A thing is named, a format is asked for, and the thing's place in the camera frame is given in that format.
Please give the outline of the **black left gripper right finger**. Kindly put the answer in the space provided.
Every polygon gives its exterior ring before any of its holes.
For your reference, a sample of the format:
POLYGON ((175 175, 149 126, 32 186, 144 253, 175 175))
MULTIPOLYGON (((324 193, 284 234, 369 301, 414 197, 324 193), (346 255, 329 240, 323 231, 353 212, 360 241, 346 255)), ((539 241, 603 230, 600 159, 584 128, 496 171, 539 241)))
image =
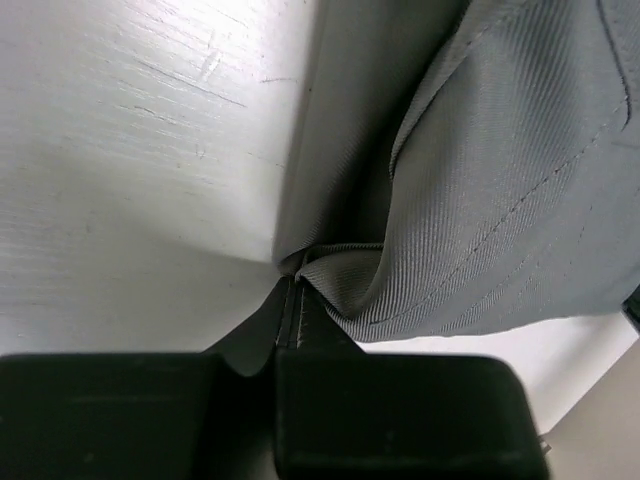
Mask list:
POLYGON ((292 286, 274 358, 282 479, 544 479, 524 388, 503 361, 373 354, 292 286))

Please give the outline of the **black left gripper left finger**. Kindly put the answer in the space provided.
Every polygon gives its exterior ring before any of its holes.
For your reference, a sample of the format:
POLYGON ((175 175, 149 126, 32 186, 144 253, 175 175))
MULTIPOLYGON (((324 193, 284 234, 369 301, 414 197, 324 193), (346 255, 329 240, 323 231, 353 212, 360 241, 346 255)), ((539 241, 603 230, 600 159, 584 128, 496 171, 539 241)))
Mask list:
POLYGON ((46 353, 1 360, 5 479, 200 479, 216 443, 270 405, 269 364, 292 293, 201 352, 46 353))

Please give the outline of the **grey pleated skirt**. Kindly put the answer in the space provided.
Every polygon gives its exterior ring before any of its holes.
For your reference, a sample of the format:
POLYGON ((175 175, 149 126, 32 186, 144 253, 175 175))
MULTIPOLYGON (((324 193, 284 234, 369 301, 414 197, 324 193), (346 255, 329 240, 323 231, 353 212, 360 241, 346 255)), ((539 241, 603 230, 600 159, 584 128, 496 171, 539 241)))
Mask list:
POLYGON ((274 260, 352 337, 618 311, 639 285, 635 1, 327 1, 274 260))

